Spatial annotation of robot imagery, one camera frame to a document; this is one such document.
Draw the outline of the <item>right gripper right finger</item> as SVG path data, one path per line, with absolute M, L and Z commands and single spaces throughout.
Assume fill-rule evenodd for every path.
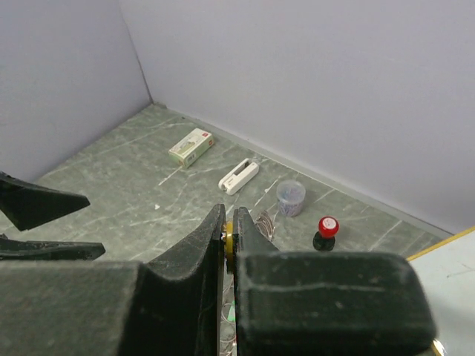
M 233 214 L 239 355 L 420 355 L 437 335 L 409 262 L 378 252 L 280 251 Z

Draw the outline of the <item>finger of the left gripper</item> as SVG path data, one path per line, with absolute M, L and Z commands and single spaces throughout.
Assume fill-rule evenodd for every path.
M 1 261 L 96 260 L 105 253 L 101 243 L 18 241 L 1 234 Z
M 86 196 L 46 188 L 1 172 L 1 211 L 20 231 L 72 214 L 90 205 Z

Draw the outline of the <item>yellow tagged key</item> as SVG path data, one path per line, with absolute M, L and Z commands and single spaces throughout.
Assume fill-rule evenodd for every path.
M 223 243 L 227 274 L 234 274 L 235 272 L 233 231 L 233 222 L 231 220 L 226 221 L 222 227 L 221 241 Z

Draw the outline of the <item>green tagged key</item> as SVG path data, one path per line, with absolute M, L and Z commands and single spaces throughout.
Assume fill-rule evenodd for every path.
M 228 314 L 227 314 L 227 320 L 230 323 L 235 322 L 235 303 L 234 302 L 230 303 L 229 311 L 228 311 Z

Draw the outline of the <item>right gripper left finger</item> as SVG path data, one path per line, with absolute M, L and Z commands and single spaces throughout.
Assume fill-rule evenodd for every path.
M 3 355 L 217 355 L 225 208 L 149 263 L 1 264 Z

